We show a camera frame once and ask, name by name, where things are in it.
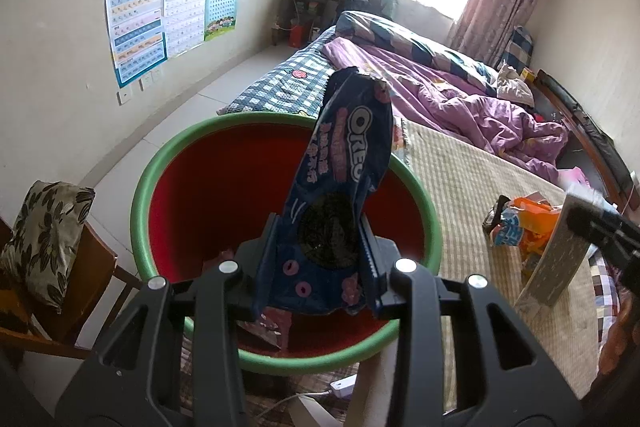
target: floor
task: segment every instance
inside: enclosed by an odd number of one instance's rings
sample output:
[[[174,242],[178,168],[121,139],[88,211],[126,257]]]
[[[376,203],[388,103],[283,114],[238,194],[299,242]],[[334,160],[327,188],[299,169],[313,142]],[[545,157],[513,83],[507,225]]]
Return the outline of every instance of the floor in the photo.
[[[140,174],[158,150],[187,127],[216,116],[240,92],[253,84],[296,49],[270,46],[218,78],[182,104],[147,134],[95,187],[96,198],[88,218],[100,238],[118,254],[118,265],[138,273],[131,253],[129,211]],[[102,323],[124,283],[112,280],[104,296],[89,317],[78,344],[93,345]],[[80,365],[79,360],[25,353],[18,373],[37,400],[53,413],[60,394]]]

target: pillow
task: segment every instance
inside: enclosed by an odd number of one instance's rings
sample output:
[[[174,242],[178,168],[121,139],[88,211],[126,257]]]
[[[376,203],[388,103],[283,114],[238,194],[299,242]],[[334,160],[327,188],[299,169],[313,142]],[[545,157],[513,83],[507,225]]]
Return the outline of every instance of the pillow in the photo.
[[[14,235],[0,254],[0,268],[58,313],[94,198],[92,188],[35,182],[15,221]]]

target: snack bag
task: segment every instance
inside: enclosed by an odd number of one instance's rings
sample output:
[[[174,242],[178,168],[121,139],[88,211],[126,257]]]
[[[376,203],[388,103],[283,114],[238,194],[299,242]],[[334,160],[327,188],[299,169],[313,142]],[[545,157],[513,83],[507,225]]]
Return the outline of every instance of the snack bag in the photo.
[[[233,260],[235,256],[236,254],[231,248],[226,248],[214,258],[207,259],[202,263],[202,273],[222,261]],[[236,325],[248,334],[247,338],[243,339],[244,343],[250,344],[251,339],[260,339],[275,349],[286,351],[289,345],[291,313],[267,307],[262,309],[257,316],[255,322],[236,321]]]
[[[483,228],[492,245],[520,247],[522,283],[526,284],[542,258],[562,208],[551,206],[538,192],[513,201],[507,199],[500,196]]]
[[[388,84],[357,68],[334,73],[282,212],[269,306],[310,315],[364,306],[358,220],[391,141]]]

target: patterned cushion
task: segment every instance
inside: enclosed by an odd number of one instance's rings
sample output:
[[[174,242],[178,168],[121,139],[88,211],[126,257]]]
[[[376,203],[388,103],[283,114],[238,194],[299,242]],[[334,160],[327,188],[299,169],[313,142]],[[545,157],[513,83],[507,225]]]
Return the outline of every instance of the patterned cushion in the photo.
[[[615,324],[620,311],[620,299],[616,290],[614,269],[609,266],[600,251],[591,245],[589,266],[593,289],[596,294],[596,314],[598,316],[598,348],[609,338],[609,329]]]
[[[59,313],[94,198],[92,188],[35,182],[15,221],[14,235],[0,254],[0,267]]]
[[[516,26],[502,60],[520,74],[526,66],[529,66],[532,53],[533,37],[523,26]]]

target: purple blanket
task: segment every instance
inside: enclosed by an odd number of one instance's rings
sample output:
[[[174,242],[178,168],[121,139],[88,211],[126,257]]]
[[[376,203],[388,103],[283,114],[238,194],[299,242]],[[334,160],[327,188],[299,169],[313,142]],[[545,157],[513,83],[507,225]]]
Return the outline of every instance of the purple blanket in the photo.
[[[556,183],[554,163],[567,142],[559,123],[538,123],[523,108],[482,95],[460,77],[435,71],[375,46],[337,38],[322,52],[338,69],[357,66],[393,87],[394,111],[454,136]]]

